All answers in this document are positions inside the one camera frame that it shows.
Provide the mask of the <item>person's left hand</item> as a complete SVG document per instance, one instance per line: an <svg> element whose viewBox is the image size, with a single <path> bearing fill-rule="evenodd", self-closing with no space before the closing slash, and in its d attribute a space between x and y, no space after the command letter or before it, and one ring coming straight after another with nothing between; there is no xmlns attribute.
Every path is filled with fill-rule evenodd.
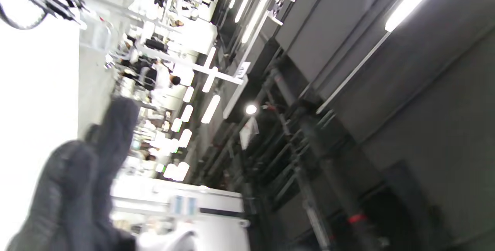
<svg viewBox="0 0 495 251"><path fill-rule="evenodd" d="M71 140L51 153L8 251L137 250L135 236L110 219L110 189L128 155L139 110L134 100L115 98L95 141Z"/></svg>

